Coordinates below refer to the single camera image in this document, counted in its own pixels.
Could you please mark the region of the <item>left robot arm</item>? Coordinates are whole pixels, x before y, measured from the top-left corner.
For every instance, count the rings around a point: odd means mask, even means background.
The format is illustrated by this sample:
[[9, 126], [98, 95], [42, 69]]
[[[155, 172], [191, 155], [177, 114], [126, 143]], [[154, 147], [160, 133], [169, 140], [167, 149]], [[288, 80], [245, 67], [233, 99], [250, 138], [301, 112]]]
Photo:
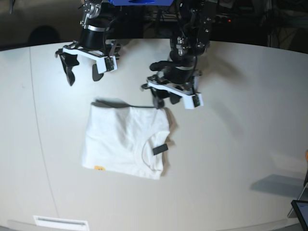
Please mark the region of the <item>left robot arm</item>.
[[165, 106], [165, 99], [172, 104], [183, 101], [185, 109], [203, 105], [197, 90], [198, 57], [210, 45], [212, 23], [216, 16], [217, 0], [179, 0], [175, 5], [178, 29], [170, 39], [170, 53], [166, 61], [150, 65], [155, 74], [147, 78], [142, 89], [150, 90], [157, 109]]

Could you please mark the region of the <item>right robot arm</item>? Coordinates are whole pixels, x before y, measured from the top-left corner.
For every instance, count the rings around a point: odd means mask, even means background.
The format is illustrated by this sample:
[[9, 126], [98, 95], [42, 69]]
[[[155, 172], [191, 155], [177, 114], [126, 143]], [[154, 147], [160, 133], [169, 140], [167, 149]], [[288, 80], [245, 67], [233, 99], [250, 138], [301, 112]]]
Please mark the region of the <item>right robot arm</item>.
[[56, 51], [55, 56], [62, 62], [68, 84], [75, 82], [73, 68], [79, 65], [78, 56], [94, 61], [92, 79], [99, 81], [106, 72], [117, 70], [117, 57], [121, 45], [117, 41], [106, 43], [107, 34], [111, 29], [112, 21], [103, 18], [102, 0], [85, 0], [82, 5], [82, 27], [79, 40], [63, 46]]

